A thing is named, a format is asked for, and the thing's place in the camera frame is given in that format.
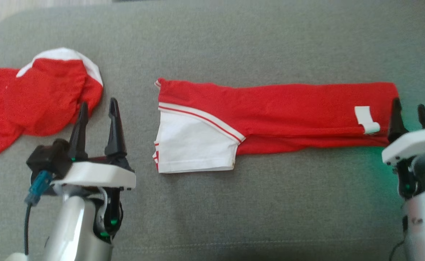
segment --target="wooden floor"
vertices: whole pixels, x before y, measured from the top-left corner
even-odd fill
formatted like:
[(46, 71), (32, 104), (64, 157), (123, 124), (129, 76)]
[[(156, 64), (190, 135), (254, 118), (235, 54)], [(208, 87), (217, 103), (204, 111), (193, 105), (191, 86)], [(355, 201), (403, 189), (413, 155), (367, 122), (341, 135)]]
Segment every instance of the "wooden floor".
[(0, 0), (0, 21), (23, 10), (71, 5), (109, 4), (111, 0)]

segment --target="black cable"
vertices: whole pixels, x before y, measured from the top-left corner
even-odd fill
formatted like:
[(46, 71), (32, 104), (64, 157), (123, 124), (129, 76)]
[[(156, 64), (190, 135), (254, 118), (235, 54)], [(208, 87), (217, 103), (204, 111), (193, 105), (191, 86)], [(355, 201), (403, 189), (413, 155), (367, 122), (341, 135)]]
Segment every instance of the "black cable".
[(24, 254), (29, 255), (29, 218), (30, 218), (30, 209), (32, 204), (28, 204), (25, 210), (25, 221), (24, 221)]
[(393, 260), (393, 256), (395, 254), (395, 251), (397, 248), (399, 248), (402, 244), (404, 244), (404, 240), (399, 242), (398, 244), (396, 244), (396, 246), (393, 247), (393, 249), (390, 252), (390, 257), (388, 258), (388, 261), (392, 261)]

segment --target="striped trim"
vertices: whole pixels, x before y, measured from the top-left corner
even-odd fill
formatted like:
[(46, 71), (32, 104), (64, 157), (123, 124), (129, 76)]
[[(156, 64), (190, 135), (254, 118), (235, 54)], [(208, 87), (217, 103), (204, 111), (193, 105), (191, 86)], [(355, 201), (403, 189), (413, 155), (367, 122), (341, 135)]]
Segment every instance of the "striped trim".
[(181, 115), (194, 116), (195, 118), (214, 127), (215, 129), (222, 132), (223, 134), (225, 134), (231, 139), (235, 139), (238, 142), (242, 142), (245, 139), (245, 136), (241, 134), (240, 132), (238, 132), (236, 129), (232, 128), (231, 126), (229, 126), (228, 124), (220, 120), (219, 118), (205, 111), (194, 109), (192, 107), (186, 107), (182, 105), (163, 103), (163, 102), (159, 103), (159, 110), (181, 114)]

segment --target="red fabric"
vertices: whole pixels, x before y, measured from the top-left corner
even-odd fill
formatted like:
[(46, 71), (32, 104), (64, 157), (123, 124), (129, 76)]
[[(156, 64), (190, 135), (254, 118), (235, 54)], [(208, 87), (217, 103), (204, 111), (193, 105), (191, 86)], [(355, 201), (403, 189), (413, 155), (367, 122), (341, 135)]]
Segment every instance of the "red fabric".
[(81, 60), (39, 58), (19, 78), (17, 72), (0, 69), (0, 152), (22, 133), (48, 136), (59, 132), (75, 122), (83, 101), (91, 116), (103, 92)]
[[(208, 112), (246, 136), (237, 154), (292, 152), (305, 147), (387, 146), (393, 83), (283, 84), (231, 88), (167, 81), (159, 101)], [(365, 135), (355, 106), (370, 106), (380, 132)]]

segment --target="gray fabric surface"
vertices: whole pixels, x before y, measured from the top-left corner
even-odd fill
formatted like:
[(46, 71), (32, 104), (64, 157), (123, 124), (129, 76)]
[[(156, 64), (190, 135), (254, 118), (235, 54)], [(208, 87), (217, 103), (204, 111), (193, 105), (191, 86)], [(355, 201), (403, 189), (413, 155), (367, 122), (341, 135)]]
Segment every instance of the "gray fabric surface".
[[(107, 142), (109, 98), (121, 108), (138, 185), (122, 194), (113, 260), (386, 260), (401, 239), (402, 201), (381, 148), (240, 156), (234, 171), (158, 174), (153, 82), (392, 81), (415, 129), (415, 107), (425, 103), (425, 1), (143, 1), (31, 11), (0, 24), (0, 67), (61, 46), (92, 59), (105, 83), (87, 127), (89, 155)], [(0, 260), (23, 251), (25, 160), (70, 131), (23, 136), (0, 155)], [(32, 210), (32, 260), (60, 203), (46, 197)]]

